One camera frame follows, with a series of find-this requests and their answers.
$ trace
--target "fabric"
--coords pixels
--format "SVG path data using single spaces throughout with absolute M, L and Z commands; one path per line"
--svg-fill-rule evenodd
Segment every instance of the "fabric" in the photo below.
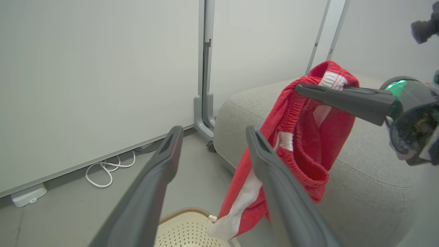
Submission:
M 319 202 L 328 181 L 327 171 L 347 139 L 355 117 L 297 94 L 297 84 L 321 85 L 336 90 L 348 85 L 358 87 L 359 84 L 335 62 L 323 62 L 308 76 L 292 82 L 282 91 L 260 129 L 311 199 Z M 322 106 L 319 113 L 314 114 L 319 106 Z M 210 226 L 208 234 L 231 239 L 253 228 L 264 215 L 269 218 L 262 183 L 252 171 L 246 149 L 218 220 Z
M 216 116 L 213 143 L 233 172 L 247 148 L 245 128 L 253 125 L 259 129 L 282 90 L 296 79 L 255 87 L 235 94 L 223 103 Z
M 379 88 L 388 79 L 354 76 L 365 88 Z M 246 90 L 223 103 L 216 118 L 214 144 L 231 166 L 238 166 L 247 147 L 245 128 L 260 128 L 292 81 Z M 417 197 L 425 192 L 425 169 L 429 166 L 407 166 L 395 157 L 388 141 L 384 126 L 356 119 L 328 172 L 325 193 L 317 207 L 343 246 L 396 246 L 417 218 Z
M 422 169 L 396 158 L 385 126 L 356 119 L 317 208 L 346 247 L 394 247 L 416 218 Z

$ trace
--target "gray sofa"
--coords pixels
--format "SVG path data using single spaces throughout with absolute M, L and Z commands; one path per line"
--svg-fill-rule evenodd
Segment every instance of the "gray sofa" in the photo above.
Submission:
M 361 87 L 379 88 L 386 79 L 358 76 Z M 293 80 L 241 92 L 218 112 L 213 144 L 237 167 L 247 147 L 245 128 L 261 127 L 283 88 Z M 421 170 L 396 158 L 387 130 L 356 119 L 329 171 L 317 207 L 345 246 L 396 246 L 410 230 L 417 208 Z

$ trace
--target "gray metal leg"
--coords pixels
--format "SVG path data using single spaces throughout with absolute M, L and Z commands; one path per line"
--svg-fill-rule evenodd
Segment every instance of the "gray metal leg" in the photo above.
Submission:
M 200 0 L 198 95 L 194 98 L 195 128 L 213 140 L 213 94 L 209 92 L 215 0 Z
M 213 140 L 213 131 L 210 130 L 203 122 L 201 117 L 202 112 L 202 100 L 201 96 L 197 95 L 194 98 L 194 126 L 195 129 L 203 133 L 209 139 Z

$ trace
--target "laundry basket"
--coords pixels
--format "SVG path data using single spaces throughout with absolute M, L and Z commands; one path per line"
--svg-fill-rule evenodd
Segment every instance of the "laundry basket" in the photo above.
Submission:
M 215 220 L 215 216 L 197 207 L 175 211 L 160 220 L 154 247 L 240 247 L 236 238 L 226 241 L 207 235 L 207 228 Z

